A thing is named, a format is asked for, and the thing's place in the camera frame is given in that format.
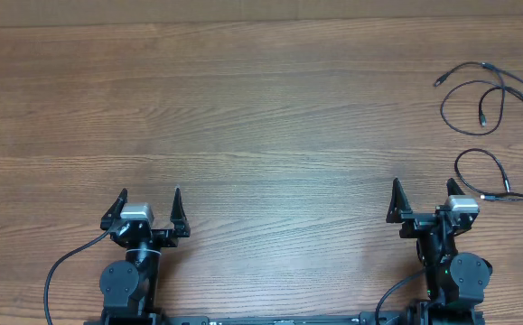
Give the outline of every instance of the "black wire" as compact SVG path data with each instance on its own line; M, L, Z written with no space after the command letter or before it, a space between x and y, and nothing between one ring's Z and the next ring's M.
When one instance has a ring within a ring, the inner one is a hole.
M489 135L491 133L493 133L494 131L496 131L498 129L498 127L500 126L501 122L502 122L502 117L504 115L504 102L506 100L506 92L510 93L510 95L513 95L515 98L517 98L518 100L520 100L521 102L523 102L523 93L513 87L510 87L510 86L506 86L506 83L504 81L504 78L502 77L502 75L505 75L505 76L508 76L514 80L516 80L517 82L521 83L523 85L523 79L521 79L520 77L508 72L508 71L505 71L505 70L502 70L496 66L494 66L493 64L490 64L490 63L486 63L486 62L475 62L475 61L469 61L469 62L464 62L456 67L454 67L452 70L446 72L445 74L443 74L442 77L438 78L438 80L434 83L434 86L435 87L438 87L440 86L442 83L445 82L445 80L452 74L454 73L455 71L463 68L463 67L466 67L466 66L471 66L471 65L476 65L476 66L480 66L486 70L489 70L491 71L492 73L494 73L494 75L496 75L497 79L499 80L499 83L495 83L495 82L492 82L492 81L488 81L488 80L472 80L472 81L466 81L456 87L454 87L452 90L450 90L450 92L448 92L448 94L444 97L444 100L442 101L442 105L440 106L440 115L442 116L442 119L444 120L444 122L450 126L450 128L452 128L452 130L456 131L456 132L459 132L461 134L464 134L464 135ZM479 115L479 118L481 120L481 122L483 122L482 125L485 125L486 123L486 120L485 120L485 115L483 114L483 110L482 110L482 103L484 101L484 98L486 98L486 96L488 96L488 94L490 94L492 91L494 90L500 90L502 92L502 96L501 96L501 101L500 101L500 114L498 116L498 122L496 122L496 125L490 130L490 131L486 131L486 132L483 132L483 133L474 133L474 132L469 132L469 131L464 131L460 128L457 128L455 126L453 126L447 119L447 117L445 116L445 113L444 113L444 106L445 106L445 102L450 98L450 96L452 95L453 92L455 92L456 90L458 90L459 88L463 87L463 86L467 86L467 85L470 85L470 84L473 84L473 83L485 83L485 84L489 84L489 85L492 85L493 87L486 90L486 92L481 96L480 98L480 102L478 104L478 115Z
M376 318L376 325L379 324L379 310L381 309L381 305L384 303L384 301L389 297L390 294L392 294L395 290L401 288L404 284L416 279L418 276L425 273L425 268L421 269L420 271L408 276L406 279L396 283L393 287L391 287L386 294L384 294L383 297L378 302L378 306L376 306L376 312L374 313L374 316Z
M51 312L48 309L48 290L49 290L49 286L51 285L52 274L54 274L54 271L56 270L56 268L62 262L64 262L64 260L66 260L67 258L77 254L78 252L81 252L81 251L95 245L99 241L101 241L104 237L106 237L108 235L109 230L105 231L102 235L93 239L91 242L87 243L86 245L83 245L83 246L67 253L63 257L59 258L59 260L56 261L56 263L52 266L50 272L48 272L48 276L46 277L46 283L44 284L44 315L46 316L46 321L48 322L48 325L52 325Z
M485 190L480 190L480 189L472 186L469 182L467 182L463 178L462 173L460 172L460 168L458 167L458 162L460 161L462 156L464 156L467 153L471 153L471 152L485 153L498 165L498 168L500 169L500 174L502 175L502 181L504 182L504 188L506 189L506 192L494 193L494 192L489 192L489 191L485 191ZM502 162L500 162L500 160L498 160L498 158L496 158L496 156L494 154L492 154L491 152L489 152L487 150L480 149L480 148L472 148L472 149L464 150L463 152L458 154L458 157L456 157L456 160L453 163L453 170L455 171L455 173L458 176L458 178L460 179L460 181L462 181L462 183L464 183L464 185L466 185L470 190L480 193L481 198L484 200L503 200L503 201L513 201L513 202L523 201L522 193L517 193L517 192L511 191L510 181L509 181L508 175L506 174L506 171L504 171L504 167L502 167Z

